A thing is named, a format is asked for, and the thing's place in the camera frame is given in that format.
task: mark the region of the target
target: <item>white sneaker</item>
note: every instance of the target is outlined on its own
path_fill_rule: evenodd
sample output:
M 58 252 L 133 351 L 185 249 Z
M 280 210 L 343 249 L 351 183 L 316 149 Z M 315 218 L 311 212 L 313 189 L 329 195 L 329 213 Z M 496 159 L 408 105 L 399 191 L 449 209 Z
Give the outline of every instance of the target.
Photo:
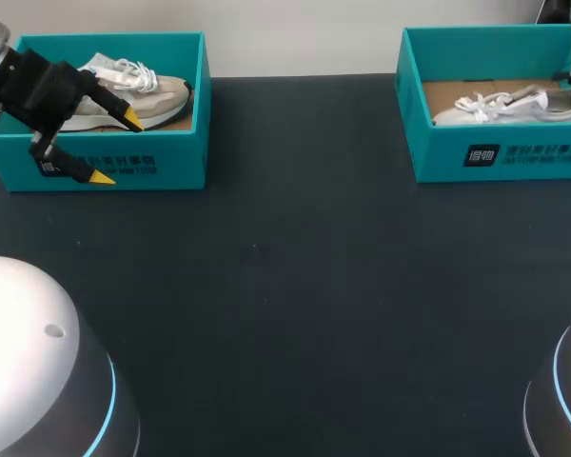
M 192 87 L 180 78 L 157 76 L 141 62 L 114 61 L 100 53 L 80 70 L 91 70 L 100 79 L 100 84 L 126 100 L 140 119 L 144 129 L 158 129 L 185 108 Z M 121 127 L 120 122 L 108 112 L 85 97 L 74 115 L 66 121 L 62 131 L 89 130 L 98 127 Z
M 433 118 L 436 126 L 571 122 L 571 89 L 529 86 L 514 93 L 499 92 L 478 100 L 460 98 L 455 108 Z

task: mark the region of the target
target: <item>cardboard insert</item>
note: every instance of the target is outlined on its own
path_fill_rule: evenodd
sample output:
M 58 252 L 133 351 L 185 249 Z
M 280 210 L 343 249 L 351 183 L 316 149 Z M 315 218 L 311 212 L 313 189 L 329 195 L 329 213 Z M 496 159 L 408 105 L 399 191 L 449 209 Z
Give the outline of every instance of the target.
M 425 99 L 429 106 L 429 113 L 433 118 L 445 109 L 455 106 L 455 101 L 461 97 L 476 100 L 477 92 L 483 96 L 495 92 L 515 92 L 531 84 L 537 84 L 546 89 L 558 89 L 559 83 L 549 79 L 512 79 L 500 81 L 432 81 L 423 83 Z

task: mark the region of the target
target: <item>shoe sole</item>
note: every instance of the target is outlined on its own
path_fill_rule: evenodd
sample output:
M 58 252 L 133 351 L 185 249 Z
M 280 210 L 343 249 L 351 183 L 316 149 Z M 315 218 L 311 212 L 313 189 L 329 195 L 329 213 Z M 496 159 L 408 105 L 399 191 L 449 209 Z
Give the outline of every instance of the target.
M 140 119 L 140 123 L 142 124 L 142 127 L 144 127 L 144 130 L 159 129 L 160 127 L 164 127 L 174 122 L 180 117 L 184 117 L 184 115 L 187 114 L 187 107 L 188 102 L 164 114 Z M 60 131 L 85 131 L 98 129 L 100 127 L 118 127 L 120 129 L 128 130 L 127 127 L 108 115 L 74 115 L 64 123 L 64 126 L 61 127 Z

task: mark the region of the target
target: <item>white wall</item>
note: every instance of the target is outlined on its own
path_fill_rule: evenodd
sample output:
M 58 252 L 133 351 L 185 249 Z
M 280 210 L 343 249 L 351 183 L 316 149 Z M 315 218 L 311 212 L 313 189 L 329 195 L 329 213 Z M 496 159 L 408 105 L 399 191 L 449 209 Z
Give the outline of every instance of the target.
M 0 0 L 20 33 L 203 30 L 214 76 L 393 71 L 402 28 L 532 22 L 541 0 Z

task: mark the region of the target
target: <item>glowing blue ring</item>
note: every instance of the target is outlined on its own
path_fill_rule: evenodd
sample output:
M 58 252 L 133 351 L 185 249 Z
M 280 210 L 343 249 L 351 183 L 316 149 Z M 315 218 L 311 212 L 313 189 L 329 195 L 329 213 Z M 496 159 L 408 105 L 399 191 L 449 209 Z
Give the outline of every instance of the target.
M 112 371 L 112 398 L 110 399 L 110 407 L 108 408 L 108 414 L 106 415 L 106 420 L 104 421 L 102 428 L 99 430 L 99 433 L 97 434 L 97 438 L 95 438 L 95 441 L 93 441 L 93 444 L 91 445 L 89 450 L 85 452 L 85 455 L 83 455 L 83 457 L 90 457 L 90 455 L 99 446 L 100 442 L 102 441 L 102 438 L 104 438 L 104 434 L 106 433 L 106 429 L 108 428 L 110 419 L 112 419 L 112 412 L 114 411 L 114 401 L 116 400 L 116 374 L 114 373 L 114 364 L 110 360 L 109 356 L 108 356 L 108 361 L 110 362 L 110 369 Z
M 562 397 L 561 384 L 559 383 L 559 371 L 558 371 L 559 350 L 561 349 L 561 343 L 562 340 L 564 339 L 564 335 L 567 334 L 567 331 L 569 331 L 569 328 L 562 334 L 562 337 L 556 346 L 556 352 L 554 353 L 554 364 L 552 366 L 552 370 L 554 372 L 554 386 L 556 387 L 556 394 L 559 397 L 559 401 L 561 402 L 564 414 L 567 416 L 567 419 L 569 419 L 569 422 L 571 423 L 571 411 L 569 411 L 567 404 L 564 402 L 564 397 Z

